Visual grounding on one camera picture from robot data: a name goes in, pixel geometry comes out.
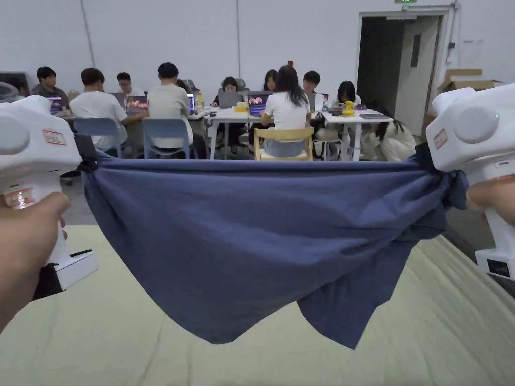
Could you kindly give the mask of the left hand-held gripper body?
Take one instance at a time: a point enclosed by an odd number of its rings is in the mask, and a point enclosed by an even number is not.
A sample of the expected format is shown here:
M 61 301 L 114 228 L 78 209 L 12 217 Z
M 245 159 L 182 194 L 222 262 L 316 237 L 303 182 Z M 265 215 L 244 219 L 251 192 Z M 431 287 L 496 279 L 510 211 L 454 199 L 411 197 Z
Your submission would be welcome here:
M 61 192 L 61 176 L 81 163 L 74 133 L 51 114 L 49 100 L 30 96 L 1 103 L 1 195 L 7 207 L 26 208 Z M 96 270 L 92 251 L 70 254 L 59 230 L 38 288 L 64 291 Z

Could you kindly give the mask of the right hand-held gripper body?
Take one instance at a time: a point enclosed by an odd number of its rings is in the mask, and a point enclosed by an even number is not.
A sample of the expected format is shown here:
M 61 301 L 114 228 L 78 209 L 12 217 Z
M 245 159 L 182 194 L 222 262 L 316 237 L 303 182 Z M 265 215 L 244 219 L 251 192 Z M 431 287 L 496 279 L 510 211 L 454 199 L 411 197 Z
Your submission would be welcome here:
M 438 94 L 435 119 L 427 126 L 433 166 L 441 172 L 461 171 L 469 187 L 514 176 L 514 85 L 476 91 L 470 87 Z M 479 268 L 514 278 L 514 226 L 495 210 L 484 211 L 495 247 L 475 253 Z

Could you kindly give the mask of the person's right hand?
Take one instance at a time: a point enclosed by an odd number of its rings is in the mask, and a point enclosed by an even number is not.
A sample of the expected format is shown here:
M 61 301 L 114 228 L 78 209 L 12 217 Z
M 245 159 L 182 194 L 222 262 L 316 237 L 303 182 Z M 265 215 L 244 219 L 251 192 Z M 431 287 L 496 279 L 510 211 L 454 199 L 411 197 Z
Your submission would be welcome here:
M 479 211 L 495 210 L 514 226 L 514 176 L 480 182 L 468 188 L 468 205 Z

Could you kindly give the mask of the person's left hand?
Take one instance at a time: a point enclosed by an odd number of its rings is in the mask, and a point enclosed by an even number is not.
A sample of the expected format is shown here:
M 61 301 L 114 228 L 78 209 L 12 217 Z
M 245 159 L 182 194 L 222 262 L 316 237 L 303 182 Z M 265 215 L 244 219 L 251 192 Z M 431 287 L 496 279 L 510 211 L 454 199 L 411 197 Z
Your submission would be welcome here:
M 1 204 L 2 313 L 16 313 L 33 299 L 69 206 L 69 198 L 59 192 L 23 209 Z

